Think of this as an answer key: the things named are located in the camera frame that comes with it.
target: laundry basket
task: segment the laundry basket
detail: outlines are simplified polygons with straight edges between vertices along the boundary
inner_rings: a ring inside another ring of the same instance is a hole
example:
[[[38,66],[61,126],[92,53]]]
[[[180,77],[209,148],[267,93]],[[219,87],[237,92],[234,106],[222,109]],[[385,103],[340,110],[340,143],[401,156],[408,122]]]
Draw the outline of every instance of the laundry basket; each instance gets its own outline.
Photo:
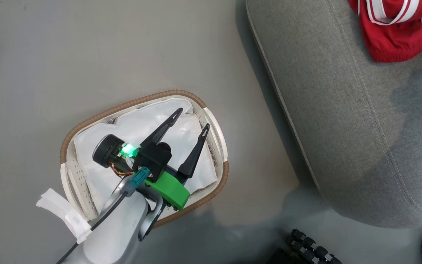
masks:
[[[83,172],[78,163],[74,138],[96,124],[112,122],[112,120],[115,120],[117,117],[131,112],[132,110],[140,109],[149,104],[171,98],[180,98],[189,101],[193,107],[193,115],[196,116],[201,127],[204,127],[207,123],[211,125],[206,142],[209,152],[211,153],[217,181],[206,186],[204,189],[192,193],[183,211],[176,212],[170,208],[165,209],[154,227],[159,227],[196,209],[215,197],[224,187],[229,172],[227,147],[221,128],[212,112],[206,107],[201,99],[191,92],[181,90],[160,92],[124,103],[95,115],[74,127],[65,137],[60,151],[60,175],[63,188],[69,203],[73,205],[87,221],[95,219],[99,215],[99,212],[94,205],[86,182],[86,177],[88,177],[88,175],[86,172]]]

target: black cable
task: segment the black cable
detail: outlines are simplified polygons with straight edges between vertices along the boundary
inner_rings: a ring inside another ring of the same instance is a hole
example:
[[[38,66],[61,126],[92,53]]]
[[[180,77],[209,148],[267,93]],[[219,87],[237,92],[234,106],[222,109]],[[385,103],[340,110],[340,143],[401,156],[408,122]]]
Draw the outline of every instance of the black cable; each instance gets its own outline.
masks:
[[[78,243],[74,243],[74,245],[66,252],[66,254],[64,254],[64,256],[56,264],[63,263],[63,261],[65,261],[65,259],[67,258],[67,256],[69,256],[76,249],[77,246],[79,246],[79,244]]]
[[[91,228],[91,231],[94,231],[104,220],[117,208],[117,206],[122,202],[122,200],[126,197],[127,192],[122,193],[121,197],[112,205],[112,207],[107,211],[107,213],[104,214],[104,216],[101,217],[99,221],[97,221]],[[65,259],[76,249],[76,247],[79,246],[78,243],[75,243],[67,252],[64,254],[64,256],[56,263],[61,264]]]

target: orange wire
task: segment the orange wire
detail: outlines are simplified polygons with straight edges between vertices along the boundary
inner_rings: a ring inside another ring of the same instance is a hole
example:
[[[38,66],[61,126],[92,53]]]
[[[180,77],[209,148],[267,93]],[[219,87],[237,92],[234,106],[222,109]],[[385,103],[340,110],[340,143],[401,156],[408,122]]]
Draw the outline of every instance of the orange wire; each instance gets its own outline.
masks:
[[[119,172],[119,171],[117,171],[117,170],[115,169],[115,167],[114,167],[114,164],[113,164],[113,163],[111,163],[111,162],[110,162],[110,167],[112,168],[112,170],[114,171],[114,173],[115,173],[118,177],[120,177],[120,178],[123,178],[124,176],[127,176],[127,175],[131,175],[131,174],[133,174],[132,172]]]

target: white fabric liner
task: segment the white fabric liner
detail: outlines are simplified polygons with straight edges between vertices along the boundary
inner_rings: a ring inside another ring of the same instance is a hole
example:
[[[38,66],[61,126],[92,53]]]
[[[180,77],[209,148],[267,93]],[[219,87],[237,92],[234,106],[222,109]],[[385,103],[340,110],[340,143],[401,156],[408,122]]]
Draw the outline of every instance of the white fabric liner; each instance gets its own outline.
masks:
[[[106,169],[92,160],[92,153],[97,144],[106,135],[114,134],[137,147],[179,107],[183,108],[182,114],[162,139],[171,147],[172,158],[169,165],[178,169],[195,146],[198,135],[201,133],[201,126],[198,118],[193,114],[193,107],[185,99],[172,98],[132,110],[118,117],[113,125],[96,124],[74,138],[77,161],[86,175],[90,195],[98,212],[120,179],[110,168]],[[205,144],[195,173],[186,182],[185,187],[192,194],[216,182],[217,179],[211,152]]]

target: gray floor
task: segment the gray floor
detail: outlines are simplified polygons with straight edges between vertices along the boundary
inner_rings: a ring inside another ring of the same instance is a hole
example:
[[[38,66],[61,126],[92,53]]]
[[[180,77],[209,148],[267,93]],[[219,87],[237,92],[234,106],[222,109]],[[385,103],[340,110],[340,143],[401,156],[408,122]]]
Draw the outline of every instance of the gray floor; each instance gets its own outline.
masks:
[[[62,193],[79,122],[154,92],[201,97],[229,150],[226,186],[155,229],[139,263],[261,263],[299,228],[344,263],[420,263],[422,229],[343,218],[311,183],[265,75],[244,2],[0,0],[0,264],[54,263],[74,238],[35,206]]]

